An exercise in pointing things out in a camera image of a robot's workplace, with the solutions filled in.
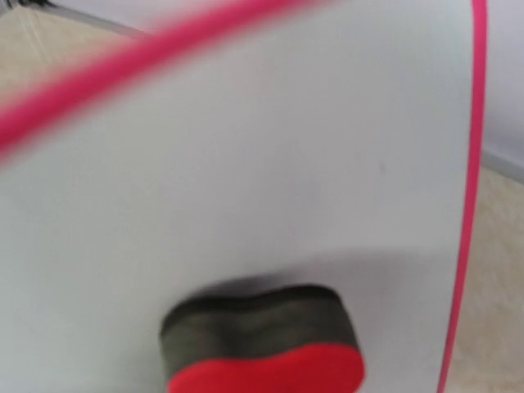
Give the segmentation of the pink framed whiteboard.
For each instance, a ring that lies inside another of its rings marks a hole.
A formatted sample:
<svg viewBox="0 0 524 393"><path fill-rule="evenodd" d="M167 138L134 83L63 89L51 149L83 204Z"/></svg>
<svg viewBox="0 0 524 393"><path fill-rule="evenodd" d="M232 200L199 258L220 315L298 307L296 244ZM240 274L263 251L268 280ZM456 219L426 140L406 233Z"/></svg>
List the pink framed whiteboard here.
<svg viewBox="0 0 524 393"><path fill-rule="evenodd" d="M481 160L483 1L183 2L1 113L1 389L168 392L196 296L316 285L356 392L441 392Z"/></svg>

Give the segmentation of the red whiteboard eraser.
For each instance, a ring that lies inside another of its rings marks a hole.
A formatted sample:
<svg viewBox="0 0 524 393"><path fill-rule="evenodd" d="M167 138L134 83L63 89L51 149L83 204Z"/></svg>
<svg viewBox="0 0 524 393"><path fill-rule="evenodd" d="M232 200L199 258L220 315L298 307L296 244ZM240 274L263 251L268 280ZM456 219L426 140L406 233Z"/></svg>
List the red whiteboard eraser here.
<svg viewBox="0 0 524 393"><path fill-rule="evenodd" d="M159 334L168 392L356 392L365 362L339 295L299 285L196 296Z"/></svg>

